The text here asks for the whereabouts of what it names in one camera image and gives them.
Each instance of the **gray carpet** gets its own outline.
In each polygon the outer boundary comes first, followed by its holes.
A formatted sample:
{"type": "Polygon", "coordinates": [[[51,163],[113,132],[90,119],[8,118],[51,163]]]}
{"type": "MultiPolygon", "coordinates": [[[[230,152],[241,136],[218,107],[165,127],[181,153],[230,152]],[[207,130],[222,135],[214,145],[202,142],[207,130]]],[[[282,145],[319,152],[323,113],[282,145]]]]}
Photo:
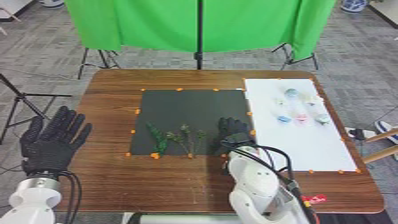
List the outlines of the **gray carpet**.
{"type": "MultiPolygon", "coordinates": [[[[1,23],[8,36],[0,35],[0,72],[24,92],[72,94],[71,99],[58,99],[58,105],[76,107],[95,68],[83,72],[83,80],[76,80],[78,64],[83,48],[76,36],[65,9],[49,10],[33,5],[21,15],[23,22],[1,23]]],[[[344,14],[335,8],[321,35],[316,55],[319,61],[318,79],[332,101],[334,108],[350,127],[373,128],[373,121],[398,105],[398,30],[365,9],[357,15],[344,14]]],[[[259,49],[234,53],[204,54],[206,69],[266,69],[278,70],[282,52],[259,49]]],[[[95,52],[88,61],[99,63],[95,52]]],[[[193,69],[191,54],[124,48],[117,61],[122,68],[193,69]]],[[[287,66],[287,70],[312,71],[310,61],[287,66]]],[[[33,97],[42,107],[46,99],[33,97]]],[[[12,93],[0,85],[0,127],[10,110],[12,93]]],[[[28,118],[31,112],[17,108],[15,120],[28,118]]],[[[398,110],[381,118],[398,124],[398,110]]],[[[12,167],[21,160],[17,136],[26,126],[8,132],[5,144],[0,146],[0,164],[12,167]]],[[[362,155],[392,143],[381,140],[360,146],[362,155]]],[[[398,223],[398,162],[385,158],[369,165],[369,171],[385,198],[385,208],[398,223]]],[[[21,173],[0,176],[0,206],[7,204],[21,173]]],[[[81,214],[79,223],[119,223],[119,215],[81,214]]]]}

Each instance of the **chair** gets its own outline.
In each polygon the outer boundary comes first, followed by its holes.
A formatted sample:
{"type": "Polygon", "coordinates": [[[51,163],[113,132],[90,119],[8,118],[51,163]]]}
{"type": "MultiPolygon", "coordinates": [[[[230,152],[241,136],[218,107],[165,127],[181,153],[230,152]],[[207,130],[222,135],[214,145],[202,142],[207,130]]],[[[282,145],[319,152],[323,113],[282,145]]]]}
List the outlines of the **chair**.
{"type": "MultiPolygon", "coordinates": [[[[380,139],[390,137],[392,135],[398,134],[398,128],[390,129],[387,132],[383,132],[380,135],[369,137],[365,139],[365,142],[374,142],[380,139]]],[[[381,159],[383,157],[390,156],[392,154],[398,153],[398,145],[390,146],[387,149],[383,149],[380,152],[373,153],[371,155],[367,155],[362,160],[364,163],[371,163],[373,161],[376,161],[378,159],[381,159]]]]}
{"type": "MultiPolygon", "coordinates": [[[[10,18],[12,18],[17,22],[21,22],[21,20],[17,19],[17,17],[15,17],[14,14],[10,13],[10,11],[8,11],[1,6],[0,6],[0,10],[3,10],[5,13],[8,14],[10,18]]],[[[0,32],[3,33],[5,36],[8,35],[5,29],[1,28],[1,26],[0,26],[0,32]]]]}

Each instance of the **blue object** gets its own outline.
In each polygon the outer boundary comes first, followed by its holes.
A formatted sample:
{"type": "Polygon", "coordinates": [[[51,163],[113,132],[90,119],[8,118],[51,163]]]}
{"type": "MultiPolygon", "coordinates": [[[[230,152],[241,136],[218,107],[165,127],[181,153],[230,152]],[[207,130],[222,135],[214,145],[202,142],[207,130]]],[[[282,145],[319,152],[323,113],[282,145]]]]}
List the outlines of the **blue object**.
{"type": "Polygon", "coordinates": [[[287,89],[284,92],[284,95],[287,98],[294,98],[298,96],[298,91],[296,89],[287,89]]]}
{"type": "Polygon", "coordinates": [[[326,114],[319,114],[319,115],[316,116],[314,120],[319,122],[319,124],[325,125],[325,124],[328,124],[328,122],[330,122],[330,117],[328,117],[326,114]]]}
{"type": "Polygon", "coordinates": [[[367,5],[365,0],[342,0],[341,9],[346,12],[358,13],[367,5]]]}
{"type": "Polygon", "coordinates": [[[289,123],[291,118],[286,117],[286,116],[278,116],[278,117],[277,117],[277,120],[278,120],[282,123],[289,123]]]}

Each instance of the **pink object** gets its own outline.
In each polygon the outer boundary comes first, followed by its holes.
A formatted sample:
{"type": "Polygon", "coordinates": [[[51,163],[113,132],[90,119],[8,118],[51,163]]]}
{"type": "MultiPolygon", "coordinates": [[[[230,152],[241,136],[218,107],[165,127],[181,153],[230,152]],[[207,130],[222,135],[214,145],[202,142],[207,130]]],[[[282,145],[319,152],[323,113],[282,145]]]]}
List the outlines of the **pink object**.
{"type": "Polygon", "coordinates": [[[298,114],[294,119],[300,121],[300,122],[305,122],[307,120],[307,115],[305,114],[298,114]]]}
{"type": "Polygon", "coordinates": [[[316,205],[316,204],[326,202],[326,196],[323,194],[318,194],[312,197],[302,196],[302,200],[309,201],[310,205],[316,205]]]}

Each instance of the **wooden table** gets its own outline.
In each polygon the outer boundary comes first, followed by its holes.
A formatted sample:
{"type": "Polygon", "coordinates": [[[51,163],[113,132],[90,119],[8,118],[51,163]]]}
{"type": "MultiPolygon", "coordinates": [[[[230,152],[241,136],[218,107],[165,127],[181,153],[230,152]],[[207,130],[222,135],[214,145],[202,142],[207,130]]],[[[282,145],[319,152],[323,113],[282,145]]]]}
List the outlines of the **wooden table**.
{"type": "Polygon", "coordinates": [[[234,89],[241,78],[312,78],[316,89],[362,173],[296,172],[303,195],[326,195],[321,213],[376,213],[383,210],[378,188],[314,76],[293,71],[101,70],[83,95],[78,112],[94,131],[76,153],[71,171],[83,184],[79,211],[230,213],[232,178],[220,174],[222,158],[126,156],[129,152],[140,89],[234,89]]]}

